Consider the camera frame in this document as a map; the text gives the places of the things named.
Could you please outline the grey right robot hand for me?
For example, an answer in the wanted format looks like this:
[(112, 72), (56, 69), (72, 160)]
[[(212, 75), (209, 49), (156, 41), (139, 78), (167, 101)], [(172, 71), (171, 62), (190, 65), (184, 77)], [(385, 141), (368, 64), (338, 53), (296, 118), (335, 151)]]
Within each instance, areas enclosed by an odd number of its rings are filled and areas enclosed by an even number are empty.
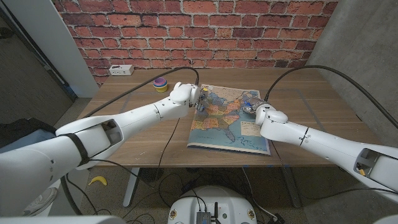
[(243, 111), (248, 114), (255, 114), (258, 107), (264, 103), (265, 101), (260, 98), (250, 98), (244, 101)]

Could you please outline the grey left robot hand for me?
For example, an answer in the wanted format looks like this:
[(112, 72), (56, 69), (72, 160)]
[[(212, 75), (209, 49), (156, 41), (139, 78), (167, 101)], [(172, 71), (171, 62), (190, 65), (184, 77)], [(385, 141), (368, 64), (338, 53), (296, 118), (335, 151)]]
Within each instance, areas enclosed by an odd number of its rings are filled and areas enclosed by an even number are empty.
[(200, 88), (200, 94), (195, 103), (195, 108), (197, 111), (202, 112), (209, 107), (210, 102), (208, 101), (208, 94), (209, 91), (207, 88)]

